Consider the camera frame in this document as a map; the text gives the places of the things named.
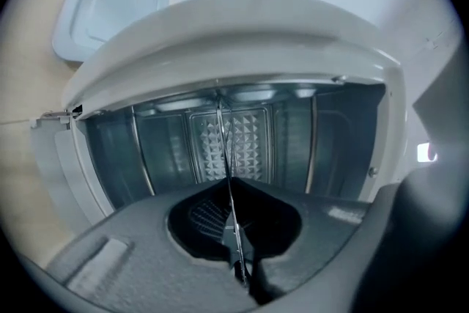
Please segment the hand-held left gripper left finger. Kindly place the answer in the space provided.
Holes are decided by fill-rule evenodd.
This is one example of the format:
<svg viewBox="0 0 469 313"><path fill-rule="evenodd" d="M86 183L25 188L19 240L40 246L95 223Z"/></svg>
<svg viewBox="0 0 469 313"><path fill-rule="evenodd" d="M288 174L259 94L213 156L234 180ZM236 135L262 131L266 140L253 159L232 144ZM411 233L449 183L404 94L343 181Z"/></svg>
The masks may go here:
<svg viewBox="0 0 469 313"><path fill-rule="evenodd" d="M46 272L111 312L254 310L256 301L226 261L192 257L170 235L170 209L210 187L182 188L115 211L68 243Z"/></svg>

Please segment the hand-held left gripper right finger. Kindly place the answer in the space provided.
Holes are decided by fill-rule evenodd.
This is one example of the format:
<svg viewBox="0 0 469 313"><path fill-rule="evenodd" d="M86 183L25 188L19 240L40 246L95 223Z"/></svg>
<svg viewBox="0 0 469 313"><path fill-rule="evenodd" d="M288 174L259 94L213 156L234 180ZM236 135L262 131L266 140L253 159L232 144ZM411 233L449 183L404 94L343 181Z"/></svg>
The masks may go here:
<svg viewBox="0 0 469 313"><path fill-rule="evenodd" d="M460 260L462 178L412 172L373 202L237 180L261 312L406 312L440 305Z"/></svg>

